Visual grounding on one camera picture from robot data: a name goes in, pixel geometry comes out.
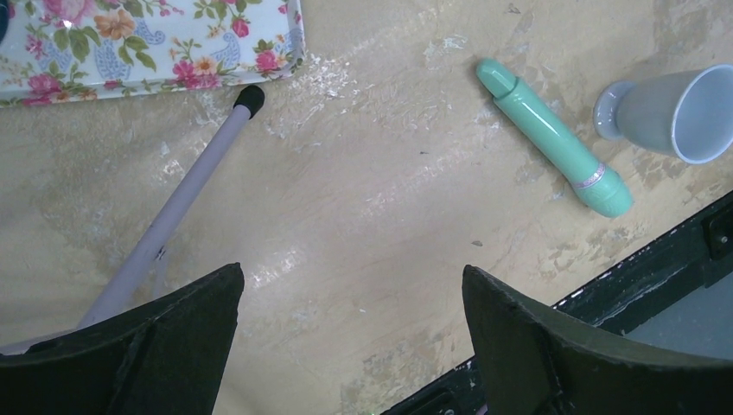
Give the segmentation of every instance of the light blue cup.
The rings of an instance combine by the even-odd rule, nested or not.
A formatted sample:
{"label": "light blue cup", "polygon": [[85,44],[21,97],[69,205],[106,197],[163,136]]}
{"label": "light blue cup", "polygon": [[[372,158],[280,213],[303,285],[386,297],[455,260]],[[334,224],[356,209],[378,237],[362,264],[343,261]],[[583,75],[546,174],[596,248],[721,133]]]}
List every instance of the light blue cup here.
{"label": "light blue cup", "polygon": [[708,163],[733,143],[733,66],[672,73],[639,84],[620,81],[593,111],[601,137]]}

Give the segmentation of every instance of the black rubber foot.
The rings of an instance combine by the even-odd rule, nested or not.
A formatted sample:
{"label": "black rubber foot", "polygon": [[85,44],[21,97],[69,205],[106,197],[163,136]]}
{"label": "black rubber foot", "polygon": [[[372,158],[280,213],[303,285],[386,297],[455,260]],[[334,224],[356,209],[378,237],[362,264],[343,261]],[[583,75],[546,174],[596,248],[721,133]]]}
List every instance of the black rubber foot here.
{"label": "black rubber foot", "polygon": [[239,93],[237,100],[234,102],[234,106],[244,105],[250,110],[250,119],[254,117],[254,114],[256,114],[264,104],[265,92],[262,88],[256,85],[250,85],[243,89],[242,92]]}

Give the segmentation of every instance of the table surface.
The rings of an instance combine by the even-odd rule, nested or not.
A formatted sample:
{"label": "table surface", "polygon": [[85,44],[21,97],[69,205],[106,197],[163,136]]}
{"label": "table surface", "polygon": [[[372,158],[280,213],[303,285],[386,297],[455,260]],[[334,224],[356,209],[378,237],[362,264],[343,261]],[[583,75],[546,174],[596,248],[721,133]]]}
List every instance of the table surface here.
{"label": "table surface", "polygon": [[[384,410],[473,354],[464,265],[553,303],[733,189],[733,153],[689,166],[590,120],[612,81],[733,61],[728,0],[304,0],[303,19],[306,64],[264,85],[169,244],[169,290],[245,272],[218,414]],[[489,56],[621,174],[629,213],[584,207],[488,103]],[[237,93],[0,111],[0,343],[79,321]]]}

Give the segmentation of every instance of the pink flower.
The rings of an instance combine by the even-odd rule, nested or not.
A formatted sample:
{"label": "pink flower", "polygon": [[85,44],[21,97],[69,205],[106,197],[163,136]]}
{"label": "pink flower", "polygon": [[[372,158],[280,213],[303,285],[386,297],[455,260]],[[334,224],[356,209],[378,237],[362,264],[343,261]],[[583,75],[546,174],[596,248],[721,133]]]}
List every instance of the pink flower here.
{"label": "pink flower", "polygon": [[43,0],[43,6],[51,15],[79,24],[81,18],[90,16],[97,9],[94,0]]}
{"label": "pink flower", "polygon": [[35,36],[26,36],[25,50],[29,51],[38,61],[43,55],[43,42]]}
{"label": "pink flower", "polygon": [[259,72],[270,72],[280,68],[277,64],[277,57],[275,52],[271,50],[265,50],[264,52],[257,55],[257,69]]}
{"label": "pink flower", "polygon": [[105,89],[107,91],[112,91],[114,89],[119,88],[122,85],[122,82],[119,80],[108,80],[105,82]]}
{"label": "pink flower", "polygon": [[194,66],[189,61],[181,60],[173,66],[173,73],[178,80],[186,80],[194,76]]}
{"label": "pink flower", "polygon": [[234,22],[232,22],[232,30],[234,30],[234,34],[239,37],[245,37],[250,34],[250,28],[247,26],[247,22],[243,19],[234,19]]}
{"label": "pink flower", "polygon": [[51,104],[51,98],[40,97],[40,98],[26,98],[22,101],[25,106],[37,106],[37,105],[48,105]]}
{"label": "pink flower", "polygon": [[51,93],[61,92],[59,81],[47,73],[31,76],[28,79],[28,86],[30,86],[34,94],[43,95],[44,97]]}
{"label": "pink flower", "polygon": [[218,75],[194,76],[185,80],[186,89],[211,89],[221,85]]}

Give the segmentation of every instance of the floral tray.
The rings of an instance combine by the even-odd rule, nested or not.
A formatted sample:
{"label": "floral tray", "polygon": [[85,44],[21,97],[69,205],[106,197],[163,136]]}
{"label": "floral tray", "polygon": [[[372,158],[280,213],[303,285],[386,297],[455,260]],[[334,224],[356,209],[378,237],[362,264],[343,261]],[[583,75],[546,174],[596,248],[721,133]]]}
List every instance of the floral tray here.
{"label": "floral tray", "polygon": [[299,0],[10,0],[0,107],[290,76]]}

